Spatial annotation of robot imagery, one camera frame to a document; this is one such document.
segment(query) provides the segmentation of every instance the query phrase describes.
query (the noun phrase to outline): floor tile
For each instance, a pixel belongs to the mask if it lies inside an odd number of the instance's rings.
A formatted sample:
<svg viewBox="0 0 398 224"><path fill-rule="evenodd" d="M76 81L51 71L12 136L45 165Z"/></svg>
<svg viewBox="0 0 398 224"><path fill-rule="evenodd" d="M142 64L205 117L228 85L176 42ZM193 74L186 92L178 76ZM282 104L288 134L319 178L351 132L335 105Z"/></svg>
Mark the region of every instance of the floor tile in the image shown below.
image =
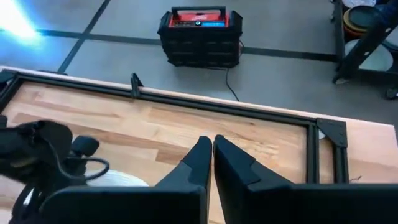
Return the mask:
<svg viewBox="0 0 398 224"><path fill-rule="evenodd" d="M86 41L67 69L69 75L126 84L133 72L147 87L234 99L224 70L174 67L159 46Z"/></svg>
<svg viewBox="0 0 398 224"><path fill-rule="evenodd" d="M334 53L333 5L327 0L111 1L92 33L158 39L160 18L172 6L213 5L243 16L246 47Z"/></svg>
<svg viewBox="0 0 398 224"><path fill-rule="evenodd" d="M104 0L17 0L36 29L83 32Z"/></svg>
<svg viewBox="0 0 398 224"><path fill-rule="evenodd" d="M398 104L382 89L358 82L334 85L335 64L243 55L229 71L241 101L398 125Z"/></svg>
<svg viewBox="0 0 398 224"><path fill-rule="evenodd" d="M75 43L76 39L62 37L20 40L0 32L0 65L57 71Z"/></svg>

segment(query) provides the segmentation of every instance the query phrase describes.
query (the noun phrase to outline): blue label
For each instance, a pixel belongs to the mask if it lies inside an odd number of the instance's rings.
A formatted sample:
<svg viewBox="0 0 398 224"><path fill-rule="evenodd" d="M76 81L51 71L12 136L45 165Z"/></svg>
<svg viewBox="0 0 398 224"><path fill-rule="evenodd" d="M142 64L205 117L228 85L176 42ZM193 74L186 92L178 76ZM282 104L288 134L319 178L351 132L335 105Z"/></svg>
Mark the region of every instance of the blue label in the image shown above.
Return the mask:
<svg viewBox="0 0 398 224"><path fill-rule="evenodd" d="M202 22L202 27L224 27L225 22Z"/></svg>

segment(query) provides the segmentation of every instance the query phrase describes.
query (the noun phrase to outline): black metal stand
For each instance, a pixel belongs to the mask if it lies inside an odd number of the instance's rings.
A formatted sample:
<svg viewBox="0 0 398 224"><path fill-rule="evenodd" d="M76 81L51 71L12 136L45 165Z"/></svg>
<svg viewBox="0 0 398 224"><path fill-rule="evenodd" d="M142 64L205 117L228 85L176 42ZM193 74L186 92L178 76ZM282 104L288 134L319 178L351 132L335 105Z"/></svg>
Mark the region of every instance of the black metal stand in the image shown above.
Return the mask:
<svg viewBox="0 0 398 224"><path fill-rule="evenodd" d="M384 39L398 26L398 0L390 0L379 15L375 24L362 36L352 51L345 54L345 43L351 39L345 35L343 13L345 11L341 0L334 0L333 17L336 30L336 54L338 58L337 74L333 83L343 80L360 79L372 84L398 84L398 53L391 52L394 58L393 66L386 72L360 69L359 66L372 54Z"/></svg>

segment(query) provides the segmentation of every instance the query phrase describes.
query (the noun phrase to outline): wooden table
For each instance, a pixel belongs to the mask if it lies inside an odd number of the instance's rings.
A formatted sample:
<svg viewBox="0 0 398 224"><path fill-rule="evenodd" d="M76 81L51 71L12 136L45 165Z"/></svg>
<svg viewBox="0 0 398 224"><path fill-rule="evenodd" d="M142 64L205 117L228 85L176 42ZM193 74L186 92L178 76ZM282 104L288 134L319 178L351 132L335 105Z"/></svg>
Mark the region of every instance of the wooden table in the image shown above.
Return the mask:
<svg viewBox="0 0 398 224"><path fill-rule="evenodd" d="M37 75L57 76L7 68ZM63 78L130 88L117 83ZM349 175L352 179L361 177L353 182L398 182L398 148L395 130L391 125L150 88L141 90L345 121L349 145ZM149 185L155 185L168 174L200 135L213 139L216 134L225 135L260 163L292 182L305 182L306 136L305 130L297 126L38 83L25 83L3 114L9 117L10 126L37 119L52 119L67 124L74 135L94 136L101 142L95 156L110 161L112 169L135 175ZM90 164L88 168L100 167ZM331 144L326 139L320 141L320 174L322 183L333 181ZM22 186L4 177L0 177L0 183L0 218L7 220L9 209ZM224 223L214 179L210 198L210 223Z"/></svg>

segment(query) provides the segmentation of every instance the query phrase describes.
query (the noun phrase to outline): portable power station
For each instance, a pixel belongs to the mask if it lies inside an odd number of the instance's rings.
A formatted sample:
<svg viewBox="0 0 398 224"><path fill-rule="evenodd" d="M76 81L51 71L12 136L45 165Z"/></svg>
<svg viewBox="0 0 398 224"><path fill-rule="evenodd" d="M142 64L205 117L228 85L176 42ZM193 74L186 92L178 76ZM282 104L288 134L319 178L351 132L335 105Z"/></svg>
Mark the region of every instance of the portable power station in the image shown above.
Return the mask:
<svg viewBox="0 0 398 224"><path fill-rule="evenodd" d="M232 68L239 63L242 17L227 14L225 6L173 7L157 33L175 66Z"/></svg>

